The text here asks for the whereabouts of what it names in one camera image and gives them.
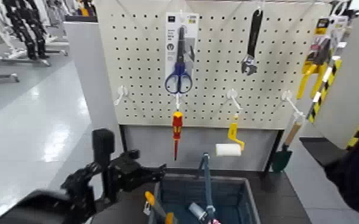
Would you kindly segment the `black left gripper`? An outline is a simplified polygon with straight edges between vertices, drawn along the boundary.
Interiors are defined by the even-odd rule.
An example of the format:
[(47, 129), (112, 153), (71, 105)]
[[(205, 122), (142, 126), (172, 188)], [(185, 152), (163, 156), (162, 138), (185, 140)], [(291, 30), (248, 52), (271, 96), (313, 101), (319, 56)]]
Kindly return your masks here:
[[(156, 183), (162, 180), (166, 173), (167, 164), (159, 167), (142, 167), (137, 159), (140, 158), (139, 150), (130, 150), (121, 153), (118, 157), (111, 159), (106, 170), (107, 192), (126, 192), (138, 188), (142, 184)], [(151, 174), (143, 176), (143, 171)]]

